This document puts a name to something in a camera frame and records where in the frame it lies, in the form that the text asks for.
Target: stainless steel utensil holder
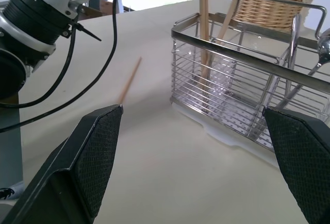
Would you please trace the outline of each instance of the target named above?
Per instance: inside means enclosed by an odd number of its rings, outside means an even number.
[[[244,22],[231,20],[222,45],[217,42],[224,14],[209,14],[210,42],[199,38],[199,17],[193,14],[175,23],[172,28],[173,63],[172,97],[196,115],[208,117],[239,134],[273,150],[269,132],[262,116],[264,106],[276,106],[285,98],[285,82],[304,87],[289,101],[287,109],[329,121],[330,75],[317,72],[308,76],[310,66],[297,55],[294,70],[283,67],[290,35]],[[244,40],[261,42],[261,46],[245,46]],[[276,44],[282,51],[267,52],[264,44]],[[214,55],[209,65],[201,64],[201,50]],[[298,50],[317,62],[317,42],[300,37]],[[210,69],[201,84],[202,69]]]

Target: metal handle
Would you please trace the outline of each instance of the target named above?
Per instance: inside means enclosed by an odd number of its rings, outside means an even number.
[[[199,13],[195,13],[195,14],[192,14],[192,15],[187,16],[187,17],[185,17],[185,18],[182,18],[181,20],[176,21],[176,22],[174,23],[173,27],[179,25],[179,24],[182,23],[182,22],[185,22],[186,20],[189,20],[189,19],[194,18],[194,17],[197,17],[197,16],[200,16],[200,14],[199,14]]]
[[[237,10],[238,10],[239,2],[240,1],[241,0],[238,0],[237,1],[237,6],[235,8],[233,17],[237,13]],[[322,11],[322,16],[321,16],[320,22],[318,23],[318,26],[316,28],[316,31],[315,31],[315,38],[317,40],[320,38],[319,34],[320,34],[320,31],[321,31],[321,28],[322,28],[322,25],[324,23],[324,20],[325,20],[325,17],[326,17],[326,13],[327,13],[326,8],[324,8],[323,6],[320,6],[320,5],[305,4],[305,3],[296,2],[296,1],[290,1],[290,0],[269,0],[269,1],[280,2],[280,3],[283,3],[283,4],[290,4],[290,5],[296,5],[296,6],[301,6],[301,7],[306,7],[306,8],[321,10]]]

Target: basket handle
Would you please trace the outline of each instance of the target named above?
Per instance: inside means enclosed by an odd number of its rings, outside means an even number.
[[[236,15],[238,7],[239,7],[239,3],[241,0],[237,1],[237,6],[235,8],[234,11],[234,15],[233,17]],[[318,40],[320,38],[319,34],[320,34],[320,30],[322,28],[322,25],[324,23],[325,17],[326,17],[326,8],[324,8],[323,6],[320,5],[315,5],[315,4],[306,4],[306,3],[301,3],[301,2],[296,2],[296,1],[290,1],[290,0],[268,0],[268,1],[274,1],[274,2],[280,2],[280,3],[284,3],[284,4],[290,4],[290,5],[296,5],[296,6],[301,6],[301,7],[306,7],[306,8],[311,8],[311,9],[318,9],[322,11],[322,16],[321,19],[318,23],[318,26],[316,28],[315,31],[315,38]]]

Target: metal spoon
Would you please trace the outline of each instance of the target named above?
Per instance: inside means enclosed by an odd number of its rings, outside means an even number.
[[[318,40],[318,53],[319,62],[315,67],[308,73],[309,76],[314,75],[320,67],[330,62],[330,28],[323,32]],[[290,91],[287,96],[277,104],[277,108],[285,108],[290,100],[299,92],[303,85],[298,84],[295,88]]]
[[[299,31],[300,31],[300,25],[301,25],[301,15],[296,14],[293,17],[292,21],[292,28],[291,28],[291,41],[290,41],[290,54],[289,54],[289,60],[288,60],[288,68],[293,70],[295,65],[295,56],[297,52],[297,46],[298,46],[298,38],[299,38]],[[285,86],[285,96],[287,96],[291,90],[291,84],[292,82],[290,80],[286,80],[286,86]]]

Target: wooden chopstick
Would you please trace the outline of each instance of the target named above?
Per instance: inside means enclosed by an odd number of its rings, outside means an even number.
[[[223,37],[226,34],[227,28],[229,26],[230,21],[232,20],[235,8],[237,6],[237,2],[238,2],[238,0],[232,0],[232,3],[228,9],[226,18],[222,24],[221,30],[217,37],[220,40],[223,40]],[[207,57],[207,60],[205,63],[203,63],[203,58],[202,58],[202,64],[209,66],[210,62],[213,60],[213,57],[214,57],[214,55],[210,55],[210,57]],[[200,83],[203,85],[203,87],[205,87],[205,85],[206,85],[205,79],[208,78],[209,72],[210,72],[209,68],[203,67],[202,73],[201,73],[201,80],[200,80]]]
[[[129,90],[129,87],[134,79],[134,76],[136,74],[136,71],[138,70],[139,66],[140,66],[140,63],[141,63],[141,60],[142,60],[142,57],[139,58],[138,62],[136,63],[135,67],[134,67],[134,70],[132,72],[132,75],[130,76],[129,80],[127,81],[122,93],[120,94],[119,98],[118,98],[118,102],[119,104],[122,104],[125,100],[125,97],[126,97],[126,94]]]
[[[209,40],[208,0],[200,0],[200,35],[202,40]],[[207,62],[207,53],[202,51],[202,64]]]
[[[231,3],[231,5],[230,5],[230,7],[228,9],[226,18],[225,18],[225,20],[224,20],[224,22],[222,24],[221,30],[220,30],[220,32],[218,34],[218,37],[217,37],[219,40],[223,40],[223,37],[226,34],[226,31],[227,31],[227,28],[229,26],[229,23],[230,23],[230,21],[233,18],[234,11],[235,11],[235,8],[237,6],[237,2],[238,2],[238,0],[232,0],[232,3]]]

